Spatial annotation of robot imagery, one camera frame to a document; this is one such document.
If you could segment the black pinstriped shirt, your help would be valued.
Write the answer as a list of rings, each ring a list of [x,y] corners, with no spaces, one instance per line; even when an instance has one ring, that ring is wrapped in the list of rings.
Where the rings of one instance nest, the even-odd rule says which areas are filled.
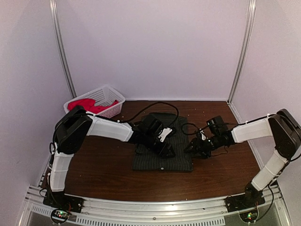
[[[151,116],[158,119],[163,128],[170,128],[170,132],[164,139],[155,146],[155,149],[149,149],[144,145],[137,145],[132,163],[132,170],[137,171],[178,171],[192,172],[193,163],[191,155],[185,153],[184,149],[189,144],[187,126],[181,126],[187,123],[187,118],[176,116],[172,113],[151,113]]]

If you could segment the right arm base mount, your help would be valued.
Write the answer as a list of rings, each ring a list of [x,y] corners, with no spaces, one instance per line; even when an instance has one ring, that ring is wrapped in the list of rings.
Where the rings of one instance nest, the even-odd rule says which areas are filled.
[[[271,192],[272,200],[268,209],[263,214],[260,214],[258,208],[260,204],[265,203],[263,190],[257,190],[251,182],[245,186],[245,192],[243,194],[228,195],[224,199],[227,211],[235,212],[242,210],[242,212],[239,214],[240,219],[247,224],[256,224],[267,215],[273,205],[275,196],[272,192],[270,184],[271,183],[267,184],[266,187]]]

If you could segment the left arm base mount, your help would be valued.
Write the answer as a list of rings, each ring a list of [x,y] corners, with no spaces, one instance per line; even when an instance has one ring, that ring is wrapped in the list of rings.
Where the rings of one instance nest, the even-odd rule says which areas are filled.
[[[68,221],[72,213],[81,213],[84,199],[80,197],[66,195],[64,191],[54,192],[50,188],[49,182],[45,184],[46,190],[43,196],[43,204],[54,208],[50,213],[50,219],[54,224],[61,225]]]

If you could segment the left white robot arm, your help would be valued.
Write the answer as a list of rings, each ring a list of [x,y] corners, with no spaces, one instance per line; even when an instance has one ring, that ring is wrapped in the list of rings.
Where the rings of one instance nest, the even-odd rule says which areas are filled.
[[[130,121],[117,121],[86,111],[81,106],[70,110],[56,125],[50,143],[51,159],[48,164],[50,174],[48,184],[49,201],[57,209],[67,206],[68,200],[63,192],[65,179],[71,159],[80,150],[87,136],[112,138],[122,142],[143,145],[163,159],[175,157],[166,137],[172,129],[153,115],[147,115],[138,124]]]

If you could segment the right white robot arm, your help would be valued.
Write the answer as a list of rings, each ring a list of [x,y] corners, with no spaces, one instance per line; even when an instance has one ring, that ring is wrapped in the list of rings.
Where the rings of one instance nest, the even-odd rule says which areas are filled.
[[[197,129],[194,136],[184,151],[203,159],[212,157],[212,152],[223,146],[245,142],[255,144],[259,140],[270,145],[270,158],[246,186],[247,193],[241,197],[241,204],[246,208],[257,203],[258,193],[276,181],[290,162],[298,159],[296,152],[301,146],[301,126],[285,108],[237,125],[225,122],[218,115],[209,119],[204,128]]]

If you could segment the red garment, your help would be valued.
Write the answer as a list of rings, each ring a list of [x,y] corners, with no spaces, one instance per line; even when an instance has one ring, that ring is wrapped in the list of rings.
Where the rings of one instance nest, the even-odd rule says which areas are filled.
[[[103,112],[104,110],[118,104],[119,101],[115,100],[112,104],[110,104],[108,106],[95,105],[95,103],[96,103],[96,101],[94,99],[90,99],[90,98],[79,99],[79,100],[70,102],[67,105],[67,109],[70,111],[73,108],[75,108],[76,106],[82,106],[86,111],[89,111],[92,113],[100,113],[100,112]]]

